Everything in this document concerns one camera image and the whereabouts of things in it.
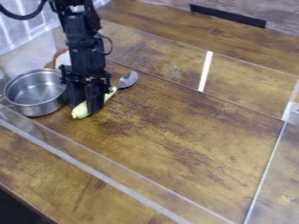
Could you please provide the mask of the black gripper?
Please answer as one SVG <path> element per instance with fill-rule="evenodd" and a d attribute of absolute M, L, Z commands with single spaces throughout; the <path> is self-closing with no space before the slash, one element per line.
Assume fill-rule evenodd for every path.
<path fill-rule="evenodd" d="M 104 107 L 104 96 L 111 92 L 111 73 L 100 70 L 98 73 L 75 72 L 72 66 L 60 65 L 61 83 L 67 85 L 67 102 L 76 107 L 87 99 L 88 112 L 99 112 Z"/>

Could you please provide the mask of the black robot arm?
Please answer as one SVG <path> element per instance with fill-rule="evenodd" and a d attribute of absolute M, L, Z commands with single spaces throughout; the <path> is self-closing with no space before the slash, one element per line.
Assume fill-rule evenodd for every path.
<path fill-rule="evenodd" d="M 69 105 L 87 103 L 90 114 L 104 107 L 104 97 L 111 90 L 111 73 L 106 70 L 104 36 L 100 17 L 92 0 L 51 0 L 57 14 L 69 50 L 69 64 L 59 66 L 61 82 L 67 85 Z"/>

